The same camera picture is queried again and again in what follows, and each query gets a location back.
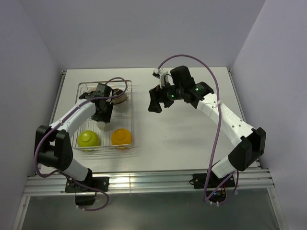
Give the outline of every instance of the wire basket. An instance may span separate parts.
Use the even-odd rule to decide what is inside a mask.
[[[106,81],[94,81],[94,82],[82,82],[78,85],[78,91],[76,101],[84,92],[89,92],[97,87],[98,83],[106,83]],[[74,133],[72,136],[72,147],[76,150],[89,151],[89,150],[109,150],[109,149],[125,149],[131,148],[133,144],[133,129],[132,129],[132,82],[127,81],[126,95],[128,99],[120,104],[113,106],[110,123],[106,124],[104,130],[100,130],[96,121],[88,118]],[[112,89],[125,89],[125,83],[123,81],[112,81],[108,83]],[[111,137],[114,131],[117,129],[124,128],[131,133],[132,142],[126,145],[112,145]],[[99,138],[101,146],[92,147],[79,147],[77,144],[77,138],[81,132],[91,130],[95,132]]]

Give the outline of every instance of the gray wall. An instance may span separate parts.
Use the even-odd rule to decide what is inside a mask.
[[[267,131],[262,162],[291,229],[306,229],[307,1],[266,0],[233,67],[247,120]]]
[[[60,67],[86,69],[152,67],[179,53],[230,67],[265,0],[20,2]]]
[[[29,170],[35,130],[47,124],[60,71],[17,0],[0,1],[0,223],[11,229]]]

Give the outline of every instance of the purple cable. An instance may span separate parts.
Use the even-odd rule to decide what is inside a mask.
[[[211,69],[204,63],[202,62],[201,60],[199,60],[198,58],[196,57],[193,57],[191,55],[186,55],[186,54],[178,54],[178,55],[173,55],[167,59],[165,59],[159,66],[158,66],[158,69],[160,69],[168,60],[170,59],[173,59],[173,58],[177,58],[177,57],[187,57],[187,58],[191,58],[193,60],[196,60],[198,61],[199,63],[201,63],[211,74],[211,76],[213,77],[213,80],[214,80],[214,83],[215,83],[215,87],[216,87],[216,97],[217,97],[217,101],[220,100],[220,89],[219,89],[219,85],[217,83],[217,79],[215,77],[215,75],[213,74],[213,72],[211,71]],[[210,162],[209,162],[209,167],[208,167],[208,171],[207,171],[207,177],[206,177],[206,181],[205,181],[205,186],[204,186],[204,189],[203,189],[203,201],[204,202],[208,202],[209,199],[214,195],[214,193],[235,173],[231,173],[228,177],[226,177],[212,192],[211,194],[207,197],[206,195],[206,192],[207,192],[207,189],[208,189],[208,184],[209,184],[209,178],[210,178],[210,174],[211,174],[211,171],[212,171],[212,165],[213,165],[213,159],[214,159],[214,154],[215,154],[215,149],[216,149],[216,146],[217,146],[217,141],[218,141],[218,138],[219,138],[219,135],[220,135],[220,131],[221,131],[221,123],[222,123],[222,111],[221,111],[221,105],[218,104],[217,105],[217,109],[218,109],[218,113],[219,113],[219,121],[218,121],[218,124],[217,124],[217,130],[216,130],[216,134],[215,134],[215,139],[214,139],[214,143],[213,143],[213,147],[212,147],[212,151],[211,151],[211,157],[210,157]],[[239,172],[237,171],[237,177],[236,177],[236,185],[235,185],[235,188],[233,190],[233,192],[231,193],[231,195],[223,202],[219,203],[219,204],[223,204],[225,203],[226,201],[228,201],[235,193],[236,191],[236,188],[237,188],[237,185],[238,185],[238,180],[239,180]]]
[[[127,90],[128,88],[128,84],[126,82],[125,79],[121,78],[121,77],[116,77],[116,78],[112,78],[110,80],[108,80],[106,82],[106,84],[110,83],[111,81],[115,80],[115,79],[121,79],[122,81],[125,82],[125,89],[122,93],[120,93],[119,95],[115,95],[115,96],[110,96],[110,97],[95,97],[95,98],[91,98],[89,100],[86,100],[82,103],[79,104],[78,107],[74,108],[69,114],[67,114],[67,116],[65,116],[63,119],[62,119],[62,123],[64,123],[65,121],[67,121],[67,119],[69,119],[78,109],[80,109],[80,107],[84,106],[85,104],[91,102],[91,101],[94,101],[94,100],[100,100],[100,99],[115,99],[115,98],[118,98],[118,97],[121,97]],[[57,173],[59,172],[60,174],[64,175],[66,178],[68,179],[71,179],[74,183],[76,183],[78,186],[80,187],[83,187],[83,188],[86,188],[86,189],[90,189],[92,191],[95,191],[95,192],[100,192],[102,194],[104,194],[106,196],[106,203],[104,205],[102,205],[101,207],[99,208],[93,208],[93,209],[89,209],[89,208],[83,208],[83,207],[79,207],[81,208],[82,210],[84,209],[85,211],[97,211],[97,210],[101,210],[103,209],[105,206],[107,206],[108,202],[109,202],[109,196],[108,194],[106,194],[104,191],[101,191],[100,189],[96,189],[96,188],[91,188],[91,187],[88,187],[86,185],[83,185],[81,184],[80,182],[74,180],[73,178],[69,177],[68,175],[66,175],[65,173],[61,172],[60,170],[54,170],[52,171],[51,173],[48,173],[48,174],[42,174],[40,171],[39,171],[39,168],[38,168],[38,162],[37,162],[37,158],[38,158],[38,153],[39,153],[39,150],[40,148],[42,147],[44,141],[50,136],[50,134],[57,130],[59,127],[61,126],[61,123],[58,123],[53,129],[51,129],[49,132],[47,132],[44,137],[40,140],[39,144],[37,145],[37,148],[35,150],[35,153],[34,153],[34,167],[35,167],[35,171],[36,173],[40,176],[40,177],[43,177],[43,178],[47,178],[49,176],[51,176],[52,174],[54,173]]]

